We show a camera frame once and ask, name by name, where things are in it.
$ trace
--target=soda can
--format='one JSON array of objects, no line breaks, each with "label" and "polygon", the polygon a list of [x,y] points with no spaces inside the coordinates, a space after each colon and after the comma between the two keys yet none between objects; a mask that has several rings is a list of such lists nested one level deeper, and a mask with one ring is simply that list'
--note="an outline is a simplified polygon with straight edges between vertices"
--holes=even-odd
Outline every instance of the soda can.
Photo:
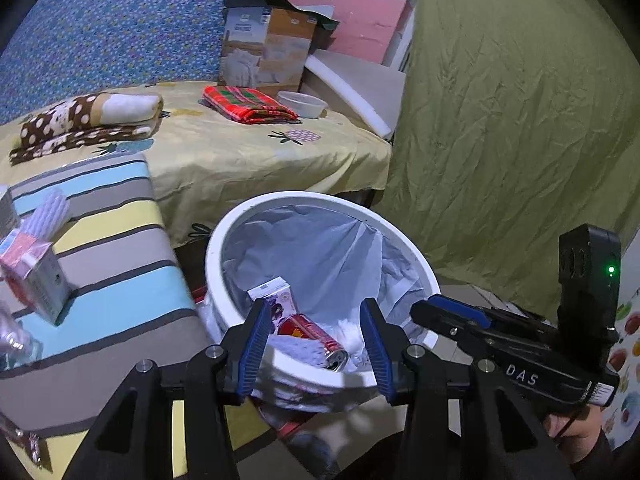
[{"label": "soda can", "polygon": [[287,317],[278,327],[279,335],[292,335],[303,339],[317,339],[324,345],[327,370],[339,372],[347,364],[349,354],[333,337],[322,330],[304,314]]}]

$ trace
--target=fruit pattern bag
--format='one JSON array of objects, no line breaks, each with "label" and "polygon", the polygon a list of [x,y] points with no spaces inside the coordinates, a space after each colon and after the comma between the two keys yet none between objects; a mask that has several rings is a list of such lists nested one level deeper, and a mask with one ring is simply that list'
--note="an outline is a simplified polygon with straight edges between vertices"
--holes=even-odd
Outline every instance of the fruit pattern bag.
[{"label": "fruit pattern bag", "polygon": [[603,429],[611,448],[621,446],[640,420],[640,288],[616,311],[620,338],[613,345],[609,363],[620,374],[620,387],[603,412]]}]

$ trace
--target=cable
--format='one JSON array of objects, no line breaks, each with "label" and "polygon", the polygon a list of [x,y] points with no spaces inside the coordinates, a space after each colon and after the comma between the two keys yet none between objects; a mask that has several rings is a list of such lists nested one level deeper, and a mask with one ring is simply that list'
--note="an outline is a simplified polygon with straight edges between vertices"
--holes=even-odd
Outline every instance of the cable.
[{"label": "cable", "polygon": [[591,395],[593,395],[593,391],[595,390],[596,387],[596,382],[592,381],[591,382],[591,386],[589,387],[587,394],[584,396],[584,401],[583,403],[580,405],[579,408],[577,408],[569,417],[569,420],[567,421],[567,423],[562,427],[562,430],[560,430],[558,432],[558,434],[554,437],[554,442],[556,444],[560,443],[560,438],[566,433],[566,430],[569,429],[569,426],[571,426],[574,422],[575,419],[578,418],[578,415],[580,415],[580,413],[582,412],[582,410],[584,409],[584,407],[588,404],[587,400],[591,399]]}]

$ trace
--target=pineapple print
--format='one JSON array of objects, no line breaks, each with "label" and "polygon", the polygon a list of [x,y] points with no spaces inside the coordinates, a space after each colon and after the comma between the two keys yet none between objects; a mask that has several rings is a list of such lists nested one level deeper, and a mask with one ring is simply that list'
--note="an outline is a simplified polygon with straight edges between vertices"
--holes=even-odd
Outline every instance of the pineapple print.
[{"label": "pineapple print", "polygon": [[310,132],[309,130],[289,130],[288,132],[274,132],[275,135],[270,135],[270,137],[274,137],[275,139],[280,139],[280,143],[284,142],[295,142],[296,144],[302,146],[303,142],[316,142],[316,140],[321,139],[318,134]]},{"label": "pineapple print", "polygon": [[148,150],[153,145],[153,139],[143,140],[122,140],[121,142],[111,142],[106,146],[98,146],[97,150],[92,153],[99,153],[105,155],[106,153],[123,153],[123,152],[143,152]]}]

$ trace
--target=brown polka dot blanket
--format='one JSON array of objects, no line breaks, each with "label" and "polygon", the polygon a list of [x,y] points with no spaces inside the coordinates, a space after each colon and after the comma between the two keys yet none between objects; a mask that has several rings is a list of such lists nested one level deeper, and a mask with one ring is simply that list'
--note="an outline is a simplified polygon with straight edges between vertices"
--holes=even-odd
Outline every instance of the brown polka dot blanket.
[{"label": "brown polka dot blanket", "polygon": [[95,92],[73,97],[24,121],[9,161],[15,165],[80,146],[149,137],[161,112],[158,94]]}]

